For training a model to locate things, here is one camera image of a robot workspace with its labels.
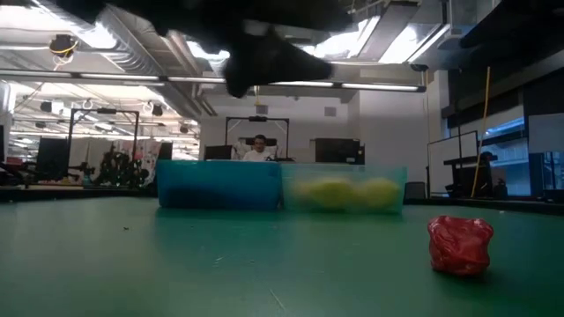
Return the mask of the yellow lemon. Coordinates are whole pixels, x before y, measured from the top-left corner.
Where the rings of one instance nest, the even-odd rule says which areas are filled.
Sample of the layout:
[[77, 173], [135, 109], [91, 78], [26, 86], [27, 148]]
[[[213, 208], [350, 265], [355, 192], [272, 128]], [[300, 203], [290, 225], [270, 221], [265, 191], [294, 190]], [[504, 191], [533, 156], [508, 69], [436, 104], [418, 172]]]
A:
[[352, 204], [354, 187], [350, 181], [339, 178], [321, 178], [297, 181], [293, 185], [297, 202], [305, 208], [341, 211]]
[[361, 207], [391, 213], [397, 211], [397, 204], [402, 194], [399, 185], [386, 178], [364, 181], [355, 191]]

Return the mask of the green table mat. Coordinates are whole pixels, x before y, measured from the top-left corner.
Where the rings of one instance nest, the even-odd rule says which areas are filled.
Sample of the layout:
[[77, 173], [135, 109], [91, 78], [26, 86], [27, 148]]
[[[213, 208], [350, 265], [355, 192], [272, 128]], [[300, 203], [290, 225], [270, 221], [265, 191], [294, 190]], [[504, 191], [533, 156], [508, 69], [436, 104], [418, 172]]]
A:
[[[440, 215], [493, 227], [485, 275], [431, 268], [427, 222]], [[514, 316], [564, 317], [564, 217], [0, 204], [0, 317]]]

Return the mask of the black stand with stool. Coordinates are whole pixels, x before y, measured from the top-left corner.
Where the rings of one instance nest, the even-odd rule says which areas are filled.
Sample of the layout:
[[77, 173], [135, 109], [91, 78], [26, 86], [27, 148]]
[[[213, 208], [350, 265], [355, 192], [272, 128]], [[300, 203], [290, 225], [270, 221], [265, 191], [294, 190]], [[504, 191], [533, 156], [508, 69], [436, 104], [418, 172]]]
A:
[[492, 168], [498, 157], [490, 151], [480, 156], [444, 161], [452, 170], [453, 182], [445, 187], [450, 198], [505, 199], [508, 187], [505, 176]]

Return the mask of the small red bell pepper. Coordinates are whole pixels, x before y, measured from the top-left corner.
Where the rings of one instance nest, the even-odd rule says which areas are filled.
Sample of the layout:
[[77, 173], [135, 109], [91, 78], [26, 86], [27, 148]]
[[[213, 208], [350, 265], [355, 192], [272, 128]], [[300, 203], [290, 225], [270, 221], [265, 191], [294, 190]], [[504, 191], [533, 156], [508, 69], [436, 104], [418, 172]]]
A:
[[427, 223], [431, 267], [453, 276], [478, 276], [490, 265], [493, 227], [481, 218], [439, 216]]

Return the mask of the blue-lit window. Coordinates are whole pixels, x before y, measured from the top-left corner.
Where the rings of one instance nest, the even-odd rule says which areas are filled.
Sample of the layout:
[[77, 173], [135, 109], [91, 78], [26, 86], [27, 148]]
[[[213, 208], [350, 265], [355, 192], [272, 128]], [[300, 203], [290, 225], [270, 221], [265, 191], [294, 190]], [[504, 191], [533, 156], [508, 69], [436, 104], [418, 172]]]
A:
[[490, 152], [496, 157], [490, 163], [493, 184], [503, 182], [508, 195], [529, 195], [529, 153], [524, 118], [487, 128], [483, 139], [481, 151]]

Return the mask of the white board black frame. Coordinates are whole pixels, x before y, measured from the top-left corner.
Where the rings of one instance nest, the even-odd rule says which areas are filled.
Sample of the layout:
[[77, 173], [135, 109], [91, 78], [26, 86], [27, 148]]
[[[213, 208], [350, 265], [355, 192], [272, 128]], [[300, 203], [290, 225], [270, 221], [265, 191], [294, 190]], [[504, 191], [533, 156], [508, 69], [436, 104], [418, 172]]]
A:
[[476, 156], [478, 150], [478, 132], [463, 133], [427, 145], [429, 155], [429, 192], [430, 195], [446, 195], [446, 186], [453, 183], [452, 166], [444, 162], [452, 159]]

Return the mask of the teal translucent plastic bin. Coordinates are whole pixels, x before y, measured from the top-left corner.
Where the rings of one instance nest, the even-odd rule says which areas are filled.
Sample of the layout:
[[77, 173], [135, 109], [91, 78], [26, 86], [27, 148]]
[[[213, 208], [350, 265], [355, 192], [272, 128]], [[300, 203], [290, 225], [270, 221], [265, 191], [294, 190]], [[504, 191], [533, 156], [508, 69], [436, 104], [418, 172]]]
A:
[[[346, 210], [329, 211], [305, 208], [300, 205], [293, 194], [293, 185], [297, 181], [316, 180], [321, 178], [339, 178], [350, 181], [354, 187], [352, 204]], [[360, 206], [355, 189], [364, 181], [374, 178], [386, 178], [394, 181], [401, 188], [401, 200], [397, 204], [397, 211], [379, 212]], [[404, 186], [407, 179], [407, 169], [392, 166], [362, 166], [341, 164], [286, 164], [281, 166], [282, 206], [287, 210], [322, 213], [348, 214], [383, 214], [399, 215], [404, 205]]]

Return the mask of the small black box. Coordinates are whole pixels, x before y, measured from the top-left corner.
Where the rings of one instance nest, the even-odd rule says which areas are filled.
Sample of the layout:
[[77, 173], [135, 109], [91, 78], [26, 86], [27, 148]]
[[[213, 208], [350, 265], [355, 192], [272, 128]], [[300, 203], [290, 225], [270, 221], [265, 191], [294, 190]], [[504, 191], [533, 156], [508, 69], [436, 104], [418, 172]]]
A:
[[404, 199], [426, 199], [427, 184], [424, 181], [406, 182], [404, 186]]

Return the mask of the silver corrugated air duct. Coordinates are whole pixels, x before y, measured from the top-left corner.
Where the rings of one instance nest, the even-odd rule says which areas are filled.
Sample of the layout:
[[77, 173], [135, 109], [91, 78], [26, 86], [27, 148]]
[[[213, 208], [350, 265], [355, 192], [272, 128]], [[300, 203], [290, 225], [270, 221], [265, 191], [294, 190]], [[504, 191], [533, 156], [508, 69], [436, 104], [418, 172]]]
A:
[[[117, 8], [108, 8], [94, 20], [85, 22], [44, 0], [34, 5], [50, 18], [66, 26], [78, 37], [80, 44], [100, 49], [126, 75], [200, 75], [195, 57], [178, 32], [162, 38], [150, 23]], [[152, 85], [179, 115], [199, 119], [202, 115], [217, 115], [201, 92], [199, 84], [163, 83]]]

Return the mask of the long linear ceiling light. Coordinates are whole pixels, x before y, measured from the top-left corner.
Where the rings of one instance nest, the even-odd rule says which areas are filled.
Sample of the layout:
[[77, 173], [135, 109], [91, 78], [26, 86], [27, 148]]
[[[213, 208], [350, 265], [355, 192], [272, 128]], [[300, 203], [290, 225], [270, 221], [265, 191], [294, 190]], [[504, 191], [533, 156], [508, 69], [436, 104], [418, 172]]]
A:
[[[225, 85], [222, 77], [170, 77], [153, 75], [84, 73], [55, 70], [11, 70], [0, 69], [0, 78], [14, 81], [36, 82], [101, 82], [107, 85], [116, 81], [119, 85], [160, 85], [161, 83], [193, 83], [207, 85]], [[343, 89], [359, 91], [384, 91], [384, 92], [425, 92], [427, 88], [422, 85], [393, 85], [379, 83], [348, 83], [335, 81], [290, 81], [271, 83], [284, 87], [307, 87], [316, 89]]]

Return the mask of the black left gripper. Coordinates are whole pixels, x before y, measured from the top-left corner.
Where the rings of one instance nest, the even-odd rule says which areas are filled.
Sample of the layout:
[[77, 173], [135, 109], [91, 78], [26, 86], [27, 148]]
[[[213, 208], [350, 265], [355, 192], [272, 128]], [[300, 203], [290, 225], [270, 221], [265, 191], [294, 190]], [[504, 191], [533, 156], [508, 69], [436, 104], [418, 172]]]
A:
[[268, 30], [265, 35], [241, 35], [234, 43], [224, 78], [228, 93], [242, 98], [258, 83], [322, 80], [332, 73], [330, 63], [299, 50]]

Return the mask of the person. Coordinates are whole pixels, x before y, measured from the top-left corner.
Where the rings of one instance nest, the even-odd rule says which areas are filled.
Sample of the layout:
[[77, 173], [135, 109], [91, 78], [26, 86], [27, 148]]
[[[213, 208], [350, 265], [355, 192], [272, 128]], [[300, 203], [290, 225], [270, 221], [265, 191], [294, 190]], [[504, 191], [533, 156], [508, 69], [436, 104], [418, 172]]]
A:
[[272, 154], [266, 150], [266, 137], [264, 135], [256, 135], [254, 138], [254, 144], [251, 151], [248, 151], [243, 156], [243, 161], [248, 162], [264, 162], [272, 161], [276, 158], [275, 154]]

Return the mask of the blue plastic bin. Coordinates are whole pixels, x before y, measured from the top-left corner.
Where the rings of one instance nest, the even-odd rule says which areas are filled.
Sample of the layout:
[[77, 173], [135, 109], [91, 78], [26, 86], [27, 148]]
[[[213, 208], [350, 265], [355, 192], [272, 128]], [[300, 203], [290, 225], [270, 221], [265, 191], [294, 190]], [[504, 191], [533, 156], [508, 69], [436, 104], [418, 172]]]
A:
[[156, 179], [163, 208], [275, 210], [282, 194], [275, 162], [160, 160]]

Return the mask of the black metal gantry frame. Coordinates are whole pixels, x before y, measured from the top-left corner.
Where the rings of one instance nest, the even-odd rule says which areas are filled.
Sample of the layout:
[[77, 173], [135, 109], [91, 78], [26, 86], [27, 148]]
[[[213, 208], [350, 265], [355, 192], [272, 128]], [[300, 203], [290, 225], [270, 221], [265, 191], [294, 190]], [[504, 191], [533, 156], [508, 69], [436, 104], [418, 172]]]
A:
[[284, 122], [286, 124], [286, 154], [285, 154], [285, 159], [289, 159], [289, 131], [290, 131], [290, 119], [288, 118], [269, 118], [267, 116], [261, 116], [261, 115], [254, 115], [254, 116], [248, 116], [248, 117], [244, 117], [244, 116], [227, 116], [225, 118], [225, 132], [224, 132], [224, 145], [228, 144], [228, 134], [230, 132], [229, 130], [229, 122], [231, 120], [236, 120], [236, 121], [248, 121], [248, 122], [267, 122], [267, 121], [273, 121], [273, 122]]
[[90, 114], [92, 111], [96, 112], [97, 114], [133, 114], [135, 116], [135, 123], [134, 123], [134, 134], [133, 134], [133, 141], [132, 141], [132, 149], [131, 149], [131, 157], [135, 158], [136, 153], [137, 153], [137, 136], [138, 136], [138, 128], [139, 128], [139, 119], [140, 119], [140, 113], [138, 111], [133, 111], [133, 110], [118, 110], [118, 109], [113, 109], [113, 108], [108, 108], [108, 107], [101, 107], [101, 108], [97, 108], [97, 109], [84, 109], [84, 108], [72, 108], [70, 110], [70, 124], [69, 124], [69, 130], [68, 130], [68, 136], [66, 137], [67, 140], [67, 152], [70, 156], [70, 152], [71, 152], [71, 143], [72, 143], [72, 137], [73, 137], [73, 130], [74, 130], [74, 125], [76, 123], [78, 123], [80, 120], [82, 119], [78, 119], [78, 120], [74, 120], [74, 116], [77, 112], [81, 112], [83, 115], [87, 115]]

